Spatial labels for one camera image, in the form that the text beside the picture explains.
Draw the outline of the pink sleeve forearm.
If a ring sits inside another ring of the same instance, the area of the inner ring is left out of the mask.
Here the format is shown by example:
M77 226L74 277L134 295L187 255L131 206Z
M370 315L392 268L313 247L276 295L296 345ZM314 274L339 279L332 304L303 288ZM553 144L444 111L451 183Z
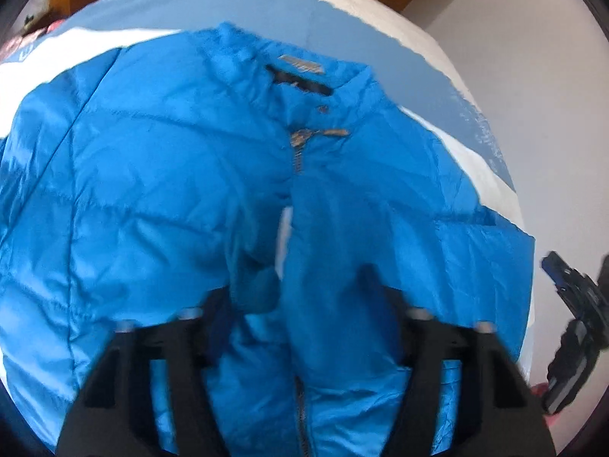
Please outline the pink sleeve forearm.
M531 387L532 394L536 396L539 399L539 402L541 403L545 424L549 429L552 429L556 422L561 418L561 411L555 411L554 409L551 409L550 411L548 409L549 396L547 395L547 393L549 391L550 384L548 382L539 383Z

